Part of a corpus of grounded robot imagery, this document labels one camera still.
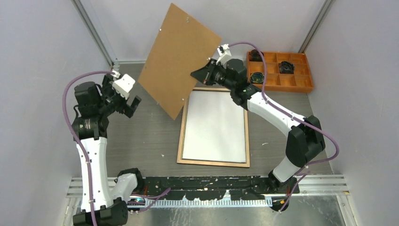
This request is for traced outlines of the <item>brown backing board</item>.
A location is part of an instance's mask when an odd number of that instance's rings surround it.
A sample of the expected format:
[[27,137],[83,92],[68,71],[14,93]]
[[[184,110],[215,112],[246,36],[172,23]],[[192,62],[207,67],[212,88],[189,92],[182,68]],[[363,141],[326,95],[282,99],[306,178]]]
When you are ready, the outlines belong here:
[[138,82],[176,119],[197,81],[191,72],[205,66],[221,37],[170,4]]

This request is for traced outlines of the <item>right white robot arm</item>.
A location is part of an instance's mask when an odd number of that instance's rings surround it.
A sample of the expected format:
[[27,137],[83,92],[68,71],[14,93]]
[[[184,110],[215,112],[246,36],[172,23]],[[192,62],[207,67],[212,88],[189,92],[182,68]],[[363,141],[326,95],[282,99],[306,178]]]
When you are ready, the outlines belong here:
[[287,137],[285,157],[267,179],[274,193],[285,190],[294,174],[325,149],[318,118],[291,112],[269,98],[260,88],[248,82],[243,61],[231,59],[223,66],[217,60],[210,59],[190,76],[207,86],[218,84],[227,88],[236,105],[261,116]]

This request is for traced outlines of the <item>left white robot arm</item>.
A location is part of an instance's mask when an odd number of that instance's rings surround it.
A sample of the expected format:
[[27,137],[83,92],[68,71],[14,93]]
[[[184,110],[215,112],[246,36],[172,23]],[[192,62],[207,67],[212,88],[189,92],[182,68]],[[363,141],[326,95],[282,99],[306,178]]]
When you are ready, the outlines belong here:
[[113,113],[133,116],[141,102],[135,97],[128,103],[134,84],[129,75],[112,72],[104,76],[102,84],[87,81],[74,88],[75,118],[67,124],[80,155],[83,185],[81,211],[72,218],[75,226],[126,224],[130,195],[144,190],[139,169],[122,170],[110,188],[106,168],[108,118]]

